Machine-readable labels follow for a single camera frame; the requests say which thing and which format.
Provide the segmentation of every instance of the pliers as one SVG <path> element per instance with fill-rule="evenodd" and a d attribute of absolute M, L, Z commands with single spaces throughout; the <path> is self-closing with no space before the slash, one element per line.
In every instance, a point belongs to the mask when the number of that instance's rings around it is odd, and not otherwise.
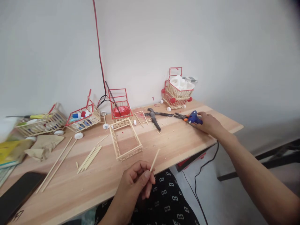
<path fill-rule="evenodd" d="M 178 119 L 182 119 L 183 121 L 187 122 L 188 121 L 188 115 L 182 115 L 180 113 L 175 113 L 174 117 L 178 118 Z"/>
<path fill-rule="evenodd" d="M 196 128 L 196 125 L 194 123 L 189 123 L 189 121 L 188 121 L 188 118 L 190 117 L 189 115 L 182 115 L 182 114 L 176 112 L 174 117 L 176 117 L 178 119 L 182 119 L 183 121 L 187 122 L 192 127 Z"/>
<path fill-rule="evenodd" d="M 144 115 L 151 117 L 152 122 L 154 123 L 154 125 L 156 126 L 156 128 L 159 132 L 161 131 L 161 128 L 156 121 L 155 115 L 168 116 L 168 117 L 174 116 L 174 114 L 170 114 L 170 113 L 154 112 L 154 110 L 152 108 L 148 108 L 148 111 L 150 111 L 150 113 L 144 113 Z"/>

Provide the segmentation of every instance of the white wall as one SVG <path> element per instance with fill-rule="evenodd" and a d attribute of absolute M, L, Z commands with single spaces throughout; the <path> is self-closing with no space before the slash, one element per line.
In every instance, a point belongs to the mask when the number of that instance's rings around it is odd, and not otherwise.
<path fill-rule="evenodd" d="M 168 68 L 182 66 L 199 79 L 193 97 L 243 124 L 254 154 L 299 137 L 300 30 L 289 2 L 96 0 L 96 9 L 106 79 L 127 88 L 132 107 L 157 102 Z M 69 114 L 89 88 L 103 94 L 92 1 L 1 1 L 0 49 L 0 117 L 56 101 Z"/>
<path fill-rule="evenodd" d="M 300 131 L 299 20 L 287 1 L 96 2 L 104 71 L 136 107 L 160 99 L 168 68 L 198 77 L 196 100 L 243 124 L 265 151 Z"/>
<path fill-rule="evenodd" d="M 90 88 L 99 100 L 93 2 L 0 1 L 0 76 L 0 118 L 45 113 L 56 101 L 69 114 Z"/>

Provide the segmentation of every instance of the patterned pants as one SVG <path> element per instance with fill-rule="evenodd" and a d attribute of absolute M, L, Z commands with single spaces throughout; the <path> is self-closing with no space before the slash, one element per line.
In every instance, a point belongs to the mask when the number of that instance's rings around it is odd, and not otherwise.
<path fill-rule="evenodd" d="M 199 222 L 186 202 L 177 184 L 176 178 L 169 169 L 155 175 L 156 184 L 152 187 L 149 199 L 138 201 L 131 225 L 199 225 Z M 98 205 L 95 224 L 105 215 L 112 198 Z"/>

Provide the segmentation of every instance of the red string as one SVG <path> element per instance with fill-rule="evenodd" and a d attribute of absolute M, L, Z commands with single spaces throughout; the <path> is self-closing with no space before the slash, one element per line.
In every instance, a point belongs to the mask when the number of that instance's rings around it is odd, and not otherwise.
<path fill-rule="evenodd" d="M 103 73 L 103 67 L 102 67 L 102 61 L 101 61 L 101 53 L 100 53 L 100 43 L 99 43 L 99 35 L 98 35 L 98 23 L 97 23 L 97 13 L 96 13 L 95 0 L 93 0 L 93 5 L 94 5 L 95 20 L 96 20 L 96 31 L 97 31 L 97 39 L 98 39 L 99 59 L 100 59 L 100 65 L 101 65 L 101 72 L 102 72 L 104 90 L 105 90 L 105 94 L 106 94 L 105 79 L 104 79 L 104 73 Z"/>

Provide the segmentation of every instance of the black phone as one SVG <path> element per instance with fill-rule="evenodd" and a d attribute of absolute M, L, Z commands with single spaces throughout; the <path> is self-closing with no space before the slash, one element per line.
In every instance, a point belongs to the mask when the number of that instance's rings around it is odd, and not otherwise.
<path fill-rule="evenodd" d="M 13 218 L 45 177 L 43 173 L 27 172 L 0 197 L 0 225 Z"/>

